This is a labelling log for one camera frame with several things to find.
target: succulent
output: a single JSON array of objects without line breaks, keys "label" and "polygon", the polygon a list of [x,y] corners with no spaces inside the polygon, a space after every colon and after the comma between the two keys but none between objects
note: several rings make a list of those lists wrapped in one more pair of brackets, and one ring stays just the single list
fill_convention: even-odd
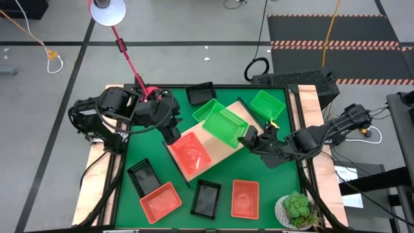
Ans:
[{"label": "succulent", "polygon": [[308,198],[298,192],[292,192],[283,201],[283,206],[288,210],[290,217],[308,217],[311,214],[308,204]]},{"label": "succulent", "polygon": [[316,206],[306,196],[292,192],[284,201],[283,206],[290,220],[290,224],[297,228],[318,224]]}]

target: green table surface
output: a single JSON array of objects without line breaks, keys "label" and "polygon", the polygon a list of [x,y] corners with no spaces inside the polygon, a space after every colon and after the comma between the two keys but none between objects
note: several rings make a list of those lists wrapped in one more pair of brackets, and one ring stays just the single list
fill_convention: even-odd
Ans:
[{"label": "green table surface", "polygon": [[[187,100],[185,89],[172,89],[181,106],[178,128],[186,131],[197,124],[192,113],[200,106],[192,107]],[[228,106],[241,97],[248,105],[260,89],[216,89],[217,100]],[[265,89],[265,91],[286,104],[284,89]],[[280,127],[278,139],[283,140],[290,133],[287,107],[276,120]],[[274,205],[276,201],[291,192],[300,191],[300,182],[295,162],[286,162],[274,169],[265,166],[260,156],[249,153],[246,148],[229,156],[190,182],[188,188],[179,171],[173,164],[162,145],[162,136],[157,130],[141,135],[133,135],[129,141],[124,178],[116,213],[116,228],[284,228],[276,219]],[[154,224],[149,224],[141,207],[140,198],[131,182],[127,169],[142,159],[148,158],[162,184],[171,181],[182,205]],[[221,184],[221,194],[215,220],[190,214],[195,187],[198,179]],[[234,179],[257,181],[260,185],[259,219],[243,219],[231,216],[232,186]]]}]

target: white cable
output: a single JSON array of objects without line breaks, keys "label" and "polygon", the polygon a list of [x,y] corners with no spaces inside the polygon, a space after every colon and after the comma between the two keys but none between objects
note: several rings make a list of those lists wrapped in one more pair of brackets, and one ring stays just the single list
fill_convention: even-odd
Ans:
[{"label": "white cable", "polygon": [[[25,17],[25,19],[26,19],[26,26],[27,26],[27,31],[28,31],[28,33],[30,34],[30,35],[32,35],[33,36],[33,34],[32,34],[32,32],[30,31],[30,26],[28,25],[28,19],[27,19],[27,16],[26,16],[26,13],[25,13],[25,11],[23,10],[23,8],[21,7],[21,5],[20,5],[20,3],[19,3],[19,1],[18,0],[15,0],[16,1],[16,4],[19,6],[19,8],[20,8],[20,10],[21,10],[21,12],[23,13],[23,15],[24,15],[24,17]],[[60,55],[58,54],[58,59],[59,59],[59,61],[60,61],[60,68],[57,70],[57,71],[50,71],[49,70],[49,65],[50,65],[50,60],[49,60],[49,52],[47,52],[47,49],[44,47],[44,49],[45,49],[45,52],[46,52],[46,55],[47,55],[47,72],[49,73],[49,74],[56,74],[57,72],[59,72],[59,71],[61,71],[62,70],[62,68],[63,68],[63,60],[60,58]]]},{"label": "white cable", "polygon": [[366,143],[370,143],[370,144],[379,144],[379,143],[381,143],[382,142],[382,135],[381,135],[380,130],[377,127],[374,127],[374,126],[369,126],[368,129],[371,129],[371,128],[375,129],[378,132],[378,134],[380,135],[380,140],[378,142],[370,142],[370,141],[362,140],[362,139],[345,139],[345,140],[347,142],[366,142]]}]

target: green plastic basket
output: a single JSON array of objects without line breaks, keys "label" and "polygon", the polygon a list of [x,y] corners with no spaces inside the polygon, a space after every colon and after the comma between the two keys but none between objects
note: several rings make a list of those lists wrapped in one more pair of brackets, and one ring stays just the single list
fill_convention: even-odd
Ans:
[{"label": "green plastic basket", "polygon": [[206,120],[210,112],[212,111],[213,107],[218,103],[216,99],[212,99],[207,104],[204,104],[199,110],[193,113],[193,117],[197,120],[198,123]]},{"label": "green plastic basket", "polygon": [[266,93],[260,91],[253,101],[250,103],[252,109],[259,113],[267,120],[276,120],[282,110],[285,108],[285,104]]},{"label": "green plastic basket", "polygon": [[239,145],[237,138],[245,135],[248,123],[217,102],[202,128],[236,149]]}]

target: tray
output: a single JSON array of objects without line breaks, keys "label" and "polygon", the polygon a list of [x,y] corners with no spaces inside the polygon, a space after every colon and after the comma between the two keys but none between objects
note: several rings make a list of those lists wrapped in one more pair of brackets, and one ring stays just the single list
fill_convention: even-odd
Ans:
[{"label": "tray", "polygon": [[140,161],[127,172],[141,198],[161,186],[161,182],[148,159]]},{"label": "tray", "polygon": [[267,120],[276,120],[285,108],[284,103],[262,90],[254,97],[250,105],[255,112]]},{"label": "tray", "polygon": [[193,132],[181,137],[171,145],[171,149],[174,151],[177,162],[187,175],[193,175],[212,161]]},{"label": "tray", "polygon": [[216,103],[212,112],[204,121],[202,128],[225,144],[236,149],[239,145],[237,138],[245,135],[248,123],[227,110],[225,106]]},{"label": "tray", "polygon": [[199,179],[190,214],[214,220],[220,191],[220,184]]},{"label": "tray", "polygon": [[259,219],[259,183],[233,181],[232,217]]},{"label": "tray", "polygon": [[197,106],[217,98],[213,82],[206,82],[186,87],[187,99],[192,106]]},{"label": "tray", "polygon": [[202,122],[203,120],[206,120],[208,115],[212,112],[212,109],[216,103],[218,103],[218,101],[216,99],[212,99],[207,104],[204,104],[202,107],[199,108],[199,110],[193,113],[194,119],[198,123]]},{"label": "tray", "polygon": [[162,219],[182,204],[171,182],[146,195],[140,202],[151,224]]}]

